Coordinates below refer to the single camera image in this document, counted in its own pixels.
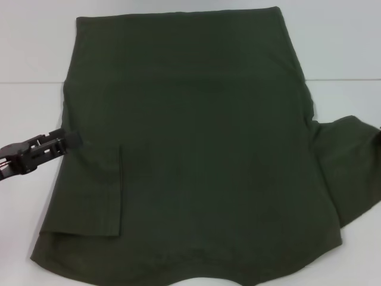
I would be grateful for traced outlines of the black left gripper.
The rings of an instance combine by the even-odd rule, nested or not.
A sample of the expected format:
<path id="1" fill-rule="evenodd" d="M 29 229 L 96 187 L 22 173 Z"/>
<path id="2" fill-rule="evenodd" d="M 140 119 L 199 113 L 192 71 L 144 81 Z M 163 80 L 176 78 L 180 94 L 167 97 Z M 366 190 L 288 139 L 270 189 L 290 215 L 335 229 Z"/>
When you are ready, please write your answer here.
<path id="1" fill-rule="evenodd" d="M 67 150 L 78 148 L 82 139 L 77 131 L 59 128 L 47 135 L 38 135 L 23 142 L 1 148 L 1 180 L 33 172 L 41 164 L 53 159 L 53 154 L 65 155 Z"/>

